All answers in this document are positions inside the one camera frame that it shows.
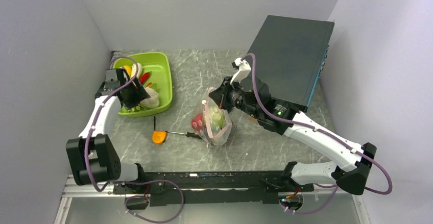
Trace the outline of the clear zip top bag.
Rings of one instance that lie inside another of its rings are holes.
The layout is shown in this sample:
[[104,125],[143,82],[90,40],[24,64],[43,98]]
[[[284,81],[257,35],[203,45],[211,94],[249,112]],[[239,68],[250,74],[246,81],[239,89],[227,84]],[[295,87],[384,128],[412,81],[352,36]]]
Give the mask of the clear zip top bag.
[[210,97],[210,93],[215,90],[214,87],[208,88],[198,99],[190,124],[207,144],[219,147],[227,142],[233,123],[227,110],[219,108]]

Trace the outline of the red tomato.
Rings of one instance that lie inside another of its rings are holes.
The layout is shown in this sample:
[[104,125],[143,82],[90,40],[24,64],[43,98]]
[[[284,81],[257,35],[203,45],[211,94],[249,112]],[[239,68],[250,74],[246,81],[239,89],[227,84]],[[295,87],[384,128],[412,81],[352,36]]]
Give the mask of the red tomato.
[[204,129],[205,125],[203,122],[203,113],[198,113],[192,120],[191,120],[191,127],[196,131],[199,132]]

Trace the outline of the white cauliflower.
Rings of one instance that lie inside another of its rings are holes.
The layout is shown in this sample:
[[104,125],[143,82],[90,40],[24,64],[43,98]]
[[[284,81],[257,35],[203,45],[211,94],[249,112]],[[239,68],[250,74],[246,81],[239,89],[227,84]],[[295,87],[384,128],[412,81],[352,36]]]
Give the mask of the white cauliflower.
[[160,105],[159,93],[151,87],[146,87],[145,91],[148,93],[149,97],[143,99],[140,105],[145,108],[153,109]]

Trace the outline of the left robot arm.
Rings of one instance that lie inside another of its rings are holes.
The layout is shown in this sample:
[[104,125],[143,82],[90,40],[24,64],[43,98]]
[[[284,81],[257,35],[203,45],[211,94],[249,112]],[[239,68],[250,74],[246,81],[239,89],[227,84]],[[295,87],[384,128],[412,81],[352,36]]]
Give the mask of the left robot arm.
[[127,182],[133,193],[141,193],[147,180],[138,164],[122,163],[109,135],[121,108],[135,108],[150,95],[122,68],[106,70],[105,81],[95,95],[92,115],[80,135],[66,143],[66,152],[77,185]]

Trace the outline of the green cabbage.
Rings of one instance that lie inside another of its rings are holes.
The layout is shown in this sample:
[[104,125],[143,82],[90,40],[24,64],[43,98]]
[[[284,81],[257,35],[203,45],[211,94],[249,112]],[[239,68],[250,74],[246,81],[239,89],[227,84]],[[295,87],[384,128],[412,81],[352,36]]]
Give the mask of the green cabbage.
[[212,106],[209,108],[210,115],[210,125],[214,132],[220,131],[225,125],[225,114],[217,106]]

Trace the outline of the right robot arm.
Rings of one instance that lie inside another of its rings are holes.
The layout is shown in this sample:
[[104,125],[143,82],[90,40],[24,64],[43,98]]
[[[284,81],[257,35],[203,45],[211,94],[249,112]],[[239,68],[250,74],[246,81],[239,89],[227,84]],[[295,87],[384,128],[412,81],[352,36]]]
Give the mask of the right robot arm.
[[289,162],[283,170],[281,183],[293,191],[307,184],[337,185],[353,195],[362,195],[376,153],[376,146],[350,142],[325,127],[313,122],[293,103],[274,98],[268,85],[256,79],[258,96],[266,114],[256,100],[251,78],[230,83],[225,77],[219,88],[210,88],[209,97],[223,110],[237,108],[255,118],[264,129],[296,139],[320,152],[330,161],[304,164]]

